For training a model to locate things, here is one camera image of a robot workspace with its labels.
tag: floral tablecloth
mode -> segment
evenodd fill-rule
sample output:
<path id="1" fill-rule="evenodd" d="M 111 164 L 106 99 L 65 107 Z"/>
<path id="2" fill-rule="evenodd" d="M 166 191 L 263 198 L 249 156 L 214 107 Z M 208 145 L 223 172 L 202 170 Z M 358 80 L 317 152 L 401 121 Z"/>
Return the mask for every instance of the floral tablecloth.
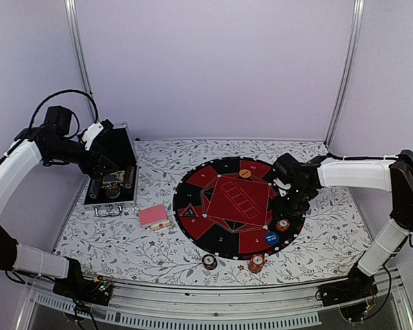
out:
<path id="1" fill-rule="evenodd" d="M 179 229 L 172 211 L 174 190 L 197 165 L 226 156 L 273 163 L 289 152 L 299 161 L 327 153 L 320 142 L 137 141 L 139 179 L 136 208 L 121 216 L 98 218 L 78 199 L 54 253 L 78 259 L 88 274 L 179 285 L 230 286 L 303 283 L 346 275 L 370 244 L 363 219 L 345 188 L 325 188 L 311 202 L 299 236 L 267 258 L 258 274 L 246 261 L 218 258 L 215 270 L 204 269 L 205 252 Z M 164 204 L 172 226 L 153 232 L 140 227 L 137 211 Z"/>

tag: robotic arm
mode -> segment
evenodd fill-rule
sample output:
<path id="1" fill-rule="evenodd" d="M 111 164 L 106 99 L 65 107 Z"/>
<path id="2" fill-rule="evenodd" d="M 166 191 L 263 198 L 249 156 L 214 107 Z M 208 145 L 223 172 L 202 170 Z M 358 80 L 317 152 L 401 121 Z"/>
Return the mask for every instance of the robotic arm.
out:
<path id="1" fill-rule="evenodd" d="M 413 232 L 413 152 L 403 150 L 391 157 L 318 156 L 307 163 L 284 154 L 273 164 L 280 196 L 273 205 L 274 217 L 302 217 L 317 189 L 333 186 L 375 188 L 392 192 L 390 220 L 372 245 L 348 273 L 348 279 L 322 285 L 325 306 L 365 298 L 377 292 L 373 275 L 398 251 Z"/>
<path id="2" fill-rule="evenodd" d="M 72 111 L 50 107 L 40 127 L 23 130 L 0 160 L 0 219 L 9 198 L 23 178 L 40 162 L 44 166 L 78 164 L 81 171 L 101 178 L 118 170 L 98 142 L 112 129 L 109 120 L 90 125 L 79 135 L 80 142 L 66 137 Z M 110 290 L 99 278 L 85 280 L 77 260 L 56 256 L 19 244 L 0 226 L 0 270 L 28 276 L 54 278 L 54 291 L 64 296 L 106 305 Z"/>

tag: red and black mat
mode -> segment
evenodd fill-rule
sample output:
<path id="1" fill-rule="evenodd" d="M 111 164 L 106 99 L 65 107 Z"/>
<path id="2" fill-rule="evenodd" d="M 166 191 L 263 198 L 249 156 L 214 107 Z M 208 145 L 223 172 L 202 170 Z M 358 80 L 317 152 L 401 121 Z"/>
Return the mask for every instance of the red and black mat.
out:
<path id="1" fill-rule="evenodd" d="M 201 164 L 176 188 L 176 221 L 199 248 L 224 258 L 276 253 L 297 237 L 304 217 L 288 219 L 287 230 L 277 229 L 271 211 L 278 196 L 274 178 L 270 164 L 251 158 Z"/>

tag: blue small blind chip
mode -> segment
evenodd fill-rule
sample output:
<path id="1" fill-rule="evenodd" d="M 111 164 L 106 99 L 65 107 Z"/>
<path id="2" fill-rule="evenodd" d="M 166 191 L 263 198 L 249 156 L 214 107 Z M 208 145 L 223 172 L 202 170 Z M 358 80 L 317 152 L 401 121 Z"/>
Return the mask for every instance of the blue small blind chip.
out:
<path id="1" fill-rule="evenodd" d="M 269 245 L 277 245 L 280 241 L 280 238 L 274 232 L 268 232 L 266 233 L 266 235 L 264 235 L 264 241 Z"/>

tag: perforated metal strip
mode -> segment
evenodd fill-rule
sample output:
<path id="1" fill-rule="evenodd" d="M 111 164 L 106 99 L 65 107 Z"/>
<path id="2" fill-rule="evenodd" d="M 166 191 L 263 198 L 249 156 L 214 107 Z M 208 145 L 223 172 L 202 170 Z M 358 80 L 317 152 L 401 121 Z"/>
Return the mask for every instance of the perforated metal strip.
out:
<path id="1" fill-rule="evenodd" d="M 39 293 L 36 301 L 40 305 L 50 307 L 58 311 L 63 311 L 68 314 L 74 313 L 75 304 L 64 298 Z M 89 317 L 88 315 L 82 313 L 79 313 L 79 315 L 86 318 Z M 317 312 L 259 320 L 209 321 L 153 318 L 108 309 L 104 314 L 95 313 L 94 317 L 97 321 L 144 330 L 284 330 L 301 329 L 321 324 Z"/>

